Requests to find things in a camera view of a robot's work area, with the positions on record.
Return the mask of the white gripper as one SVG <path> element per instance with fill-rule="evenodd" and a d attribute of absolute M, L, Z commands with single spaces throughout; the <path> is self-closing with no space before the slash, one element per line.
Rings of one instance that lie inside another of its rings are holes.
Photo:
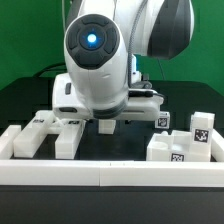
<path fill-rule="evenodd" d="M 152 90 L 151 97 L 130 97 L 126 108 L 112 120 L 155 121 L 159 118 L 163 97 Z M 53 85 L 52 109 L 59 119 L 94 119 L 79 100 L 68 73 L 57 75 Z"/>

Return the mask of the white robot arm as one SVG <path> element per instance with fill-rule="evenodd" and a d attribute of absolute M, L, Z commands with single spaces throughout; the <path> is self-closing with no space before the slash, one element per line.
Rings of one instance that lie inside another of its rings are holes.
<path fill-rule="evenodd" d="M 155 121 L 164 97 L 134 79 L 136 54 L 172 59 L 194 30 L 191 0 L 72 0 L 64 35 L 65 74 L 52 109 L 61 119 Z"/>

